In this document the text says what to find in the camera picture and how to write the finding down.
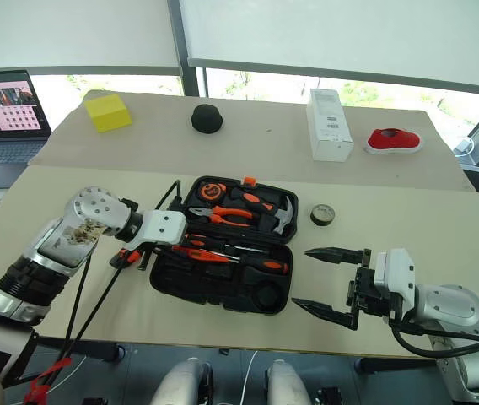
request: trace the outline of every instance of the white box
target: white box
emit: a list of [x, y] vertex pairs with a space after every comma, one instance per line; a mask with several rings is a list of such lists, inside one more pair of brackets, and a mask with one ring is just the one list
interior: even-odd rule
[[310, 90], [307, 123], [314, 160], [344, 162], [347, 159], [354, 142], [335, 90]]

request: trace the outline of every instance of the beige table surface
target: beige table surface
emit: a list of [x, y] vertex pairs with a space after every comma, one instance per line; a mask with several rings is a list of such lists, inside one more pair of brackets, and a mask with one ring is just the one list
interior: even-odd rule
[[[0, 202], [0, 277], [49, 220], [58, 217], [68, 199], [81, 187], [107, 187], [141, 207], [153, 207], [176, 178], [174, 175], [122, 170], [69, 169], [31, 166]], [[184, 195], [193, 177], [180, 176]], [[306, 249], [340, 246], [392, 247], [409, 250], [417, 281], [462, 284], [479, 294], [479, 194], [414, 190], [399, 187], [343, 186], [278, 182], [299, 196], [299, 231], [293, 250], [290, 297], [318, 300], [342, 311], [350, 264], [323, 263], [303, 254]], [[316, 203], [329, 203], [336, 219], [328, 227], [309, 221]], [[113, 269], [108, 260], [121, 242], [102, 237], [94, 254], [83, 292], [78, 329]], [[53, 303], [39, 333], [63, 336], [81, 271]], [[380, 318], [361, 315], [359, 330], [322, 321], [292, 302], [275, 316], [243, 314], [217, 305], [197, 305], [154, 290], [149, 272], [127, 269], [84, 335], [90, 339], [139, 343], [207, 345], [228, 348], [271, 348], [339, 354], [408, 355], [394, 341]], [[425, 337], [412, 342], [428, 347]]]
[[[92, 91], [92, 98], [107, 94]], [[83, 105], [54, 131], [32, 165], [139, 170], [262, 180], [474, 191], [424, 111], [345, 107], [355, 142], [344, 163], [313, 161], [305, 105], [121, 93], [132, 125], [98, 133]], [[211, 103], [224, 124], [206, 135], [192, 128], [195, 106]], [[363, 150], [376, 128], [420, 134], [416, 154]]]

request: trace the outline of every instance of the laptop screen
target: laptop screen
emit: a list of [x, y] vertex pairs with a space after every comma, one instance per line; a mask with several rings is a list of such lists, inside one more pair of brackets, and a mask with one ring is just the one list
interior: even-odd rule
[[29, 74], [0, 72], [0, 140], [46, 138], [50, 133]]

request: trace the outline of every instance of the yellow sponge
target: yellow sponge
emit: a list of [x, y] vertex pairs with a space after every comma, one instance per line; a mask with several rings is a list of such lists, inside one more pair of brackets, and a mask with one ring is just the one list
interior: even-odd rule
[[84, 101], [98, 132], [131, 125], [131, 115], [118, 94]]

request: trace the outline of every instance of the laptop keyboard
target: laptop keyboard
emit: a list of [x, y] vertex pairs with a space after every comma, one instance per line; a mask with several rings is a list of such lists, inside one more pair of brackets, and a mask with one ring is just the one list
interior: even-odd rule
[[0, 142], [0, 163], [26, 163], [44, 145], [44, 142]]

